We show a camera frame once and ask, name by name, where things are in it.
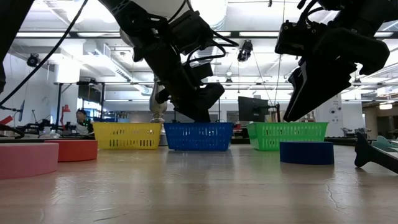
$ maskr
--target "person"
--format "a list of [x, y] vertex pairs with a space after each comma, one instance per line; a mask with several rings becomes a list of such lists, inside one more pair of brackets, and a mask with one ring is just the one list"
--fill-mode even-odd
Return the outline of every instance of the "person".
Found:
[[76, 132], [84, 135], [89, 134], [94, 131], [93, 124], [87, 119], [87, 113], [83, 109], [78, 109], [76, 112]]

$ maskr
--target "table surface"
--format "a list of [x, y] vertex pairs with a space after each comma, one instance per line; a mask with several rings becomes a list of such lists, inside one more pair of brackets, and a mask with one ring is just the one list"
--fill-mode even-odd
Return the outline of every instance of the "table surface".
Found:
[[278, 152], [100, 151], [98, 160], [0, 180], [0, 223], [396, 223], [398, 176], [354, 166], [281, 164]]

